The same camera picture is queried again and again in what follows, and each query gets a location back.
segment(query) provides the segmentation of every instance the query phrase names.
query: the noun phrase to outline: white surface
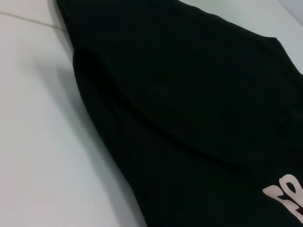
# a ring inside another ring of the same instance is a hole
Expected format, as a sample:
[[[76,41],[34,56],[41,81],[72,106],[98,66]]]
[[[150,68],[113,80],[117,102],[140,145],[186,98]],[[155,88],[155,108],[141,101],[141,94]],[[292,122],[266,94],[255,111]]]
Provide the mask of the white surface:
[[[282,5],[303,25],[303,0],[279,0]]]
[[[0,226],[144,226],[84,109],[63,32],[3,15],[0,31]]]

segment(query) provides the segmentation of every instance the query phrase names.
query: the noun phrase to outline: black fabric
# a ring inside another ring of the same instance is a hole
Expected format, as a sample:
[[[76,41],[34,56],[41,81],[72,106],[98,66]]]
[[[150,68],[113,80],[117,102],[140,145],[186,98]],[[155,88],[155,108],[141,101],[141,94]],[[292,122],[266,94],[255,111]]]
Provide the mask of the black fabric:
[[[58,0],[83,102],[148,227],[299,227],[303,80],[275,38],[177,0]]]

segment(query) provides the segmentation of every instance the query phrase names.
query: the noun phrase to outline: black t-shirt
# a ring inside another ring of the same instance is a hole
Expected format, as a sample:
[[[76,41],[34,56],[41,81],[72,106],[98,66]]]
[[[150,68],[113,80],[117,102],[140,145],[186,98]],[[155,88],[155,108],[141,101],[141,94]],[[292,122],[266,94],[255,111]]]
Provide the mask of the black t-shirt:
[[[177,0],[58,0],[83,102],[148,227],[303,226],[303,79]]]

